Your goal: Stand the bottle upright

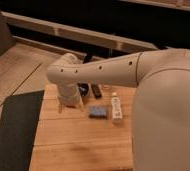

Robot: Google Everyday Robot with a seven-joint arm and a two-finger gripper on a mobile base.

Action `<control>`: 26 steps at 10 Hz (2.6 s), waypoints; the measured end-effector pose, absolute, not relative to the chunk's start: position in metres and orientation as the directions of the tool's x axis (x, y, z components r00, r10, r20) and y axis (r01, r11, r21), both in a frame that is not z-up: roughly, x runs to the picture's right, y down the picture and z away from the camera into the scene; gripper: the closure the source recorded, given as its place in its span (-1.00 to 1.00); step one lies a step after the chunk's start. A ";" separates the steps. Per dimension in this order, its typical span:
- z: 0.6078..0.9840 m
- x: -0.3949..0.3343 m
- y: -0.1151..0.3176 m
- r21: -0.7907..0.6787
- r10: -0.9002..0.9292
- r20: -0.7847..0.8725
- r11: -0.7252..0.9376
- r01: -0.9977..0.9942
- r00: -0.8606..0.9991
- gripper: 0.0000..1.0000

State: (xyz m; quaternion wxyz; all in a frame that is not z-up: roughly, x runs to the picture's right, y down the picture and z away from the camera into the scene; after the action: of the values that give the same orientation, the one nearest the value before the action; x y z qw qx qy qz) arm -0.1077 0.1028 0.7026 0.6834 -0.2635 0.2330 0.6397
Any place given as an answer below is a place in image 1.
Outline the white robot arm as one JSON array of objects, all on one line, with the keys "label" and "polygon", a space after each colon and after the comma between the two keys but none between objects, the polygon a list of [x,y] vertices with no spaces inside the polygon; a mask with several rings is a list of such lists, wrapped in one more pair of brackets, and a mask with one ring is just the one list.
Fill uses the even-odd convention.
[{"label": "white robot arm", "polygon": [[65,100],[73,83],[136,89],[132,104],[134,171],[190,171],[190,50],[143,51],[81,64],[70,53],[47,78]]}]

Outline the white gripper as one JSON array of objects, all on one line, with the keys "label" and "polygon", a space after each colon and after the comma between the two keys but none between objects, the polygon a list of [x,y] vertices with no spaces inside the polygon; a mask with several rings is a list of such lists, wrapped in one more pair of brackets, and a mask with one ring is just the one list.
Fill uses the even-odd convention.
[{"label": "white gripper", "polygon": [[[79,104],[80,111],[84,112],[84,104],[80,101],[80,94],[76,84],[58,84],[58,99],[62,105],[77,106]],[[58,112],[62,112],[62,106],[58,105]]]}]

